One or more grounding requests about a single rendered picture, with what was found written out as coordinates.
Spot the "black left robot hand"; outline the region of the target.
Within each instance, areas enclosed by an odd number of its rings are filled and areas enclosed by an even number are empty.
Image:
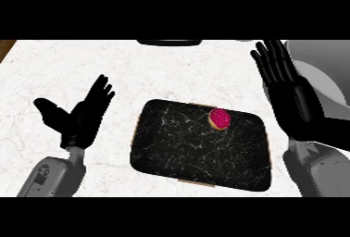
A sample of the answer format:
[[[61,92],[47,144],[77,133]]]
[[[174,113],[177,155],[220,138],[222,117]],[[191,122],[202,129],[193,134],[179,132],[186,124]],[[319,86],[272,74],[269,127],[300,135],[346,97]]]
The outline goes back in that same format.
[[[61,147],[80,147],[86,149],[95,142],[102,124],[102,117],[115,96],[108,78],[100,75],[96,79],[86,98],[66,112],[46,98],[37,98],[35,105],[43,122],[58,133],[62,134]]]

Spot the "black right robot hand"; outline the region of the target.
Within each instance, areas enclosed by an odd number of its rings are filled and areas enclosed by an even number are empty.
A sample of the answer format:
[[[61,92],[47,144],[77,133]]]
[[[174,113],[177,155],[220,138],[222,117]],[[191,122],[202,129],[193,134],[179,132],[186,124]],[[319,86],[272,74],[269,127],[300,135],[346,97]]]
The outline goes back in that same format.
[[[350,152],[350,120],[328,118],[313,87],[295,69],[279,40],[264,40],[250,51],[267,87],[267,99],[285,134]]]

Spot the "grey metal pot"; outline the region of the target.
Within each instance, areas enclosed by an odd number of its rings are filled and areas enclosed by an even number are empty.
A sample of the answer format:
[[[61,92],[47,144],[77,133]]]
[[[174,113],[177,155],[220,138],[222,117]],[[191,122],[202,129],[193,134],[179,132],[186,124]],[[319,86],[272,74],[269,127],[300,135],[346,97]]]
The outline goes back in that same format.
[[[350,40],[288,40],[285,48],[315,88],[325,116],[350,120]]]

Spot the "black speckled tray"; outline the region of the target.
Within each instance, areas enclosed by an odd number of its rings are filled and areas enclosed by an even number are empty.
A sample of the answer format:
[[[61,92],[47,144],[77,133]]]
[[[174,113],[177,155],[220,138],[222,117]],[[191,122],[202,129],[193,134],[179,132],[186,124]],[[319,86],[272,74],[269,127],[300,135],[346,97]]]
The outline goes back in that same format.
[[[258,116],[232,110],[230,125],[210,124],[208,106],[154,99],[139,115],[134,170],[167,178],[263,192],[270,187],[267,132]]]

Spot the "brown wooden strip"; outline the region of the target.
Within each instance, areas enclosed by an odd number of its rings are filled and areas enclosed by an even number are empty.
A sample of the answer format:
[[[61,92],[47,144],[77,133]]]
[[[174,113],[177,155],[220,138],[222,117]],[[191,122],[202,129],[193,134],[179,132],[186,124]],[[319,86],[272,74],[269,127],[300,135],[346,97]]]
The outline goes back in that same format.
[[[0,40],[0,62],[3,61],[15,43],[16,43],[15,40]]]

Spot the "black rounded object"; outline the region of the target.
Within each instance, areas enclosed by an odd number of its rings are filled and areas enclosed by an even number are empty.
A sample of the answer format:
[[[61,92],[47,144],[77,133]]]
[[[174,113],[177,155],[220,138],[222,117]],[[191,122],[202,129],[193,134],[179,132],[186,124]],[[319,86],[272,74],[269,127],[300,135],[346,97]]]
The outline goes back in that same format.
[[[202,40],[137,40],[137,42],[151,46],[196,46]]]

